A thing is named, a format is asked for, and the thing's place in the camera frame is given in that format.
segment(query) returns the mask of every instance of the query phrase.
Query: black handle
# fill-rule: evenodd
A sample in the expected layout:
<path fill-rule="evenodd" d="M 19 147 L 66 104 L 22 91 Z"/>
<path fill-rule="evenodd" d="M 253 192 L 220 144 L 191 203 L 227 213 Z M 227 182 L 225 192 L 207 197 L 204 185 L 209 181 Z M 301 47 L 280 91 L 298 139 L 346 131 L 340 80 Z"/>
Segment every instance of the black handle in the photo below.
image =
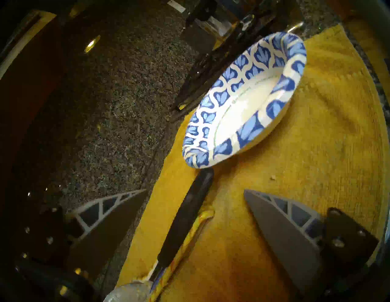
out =
<path fill-rule="evenodd" d="M 198 216 L 199 209 L 213 183 L 213 178 L 213 168 L 202 169 L 196 176 L 176 213 L 163 247 L 157 256 L 158 263 L 162 267 L 168 267 L 175 258 Z"/>

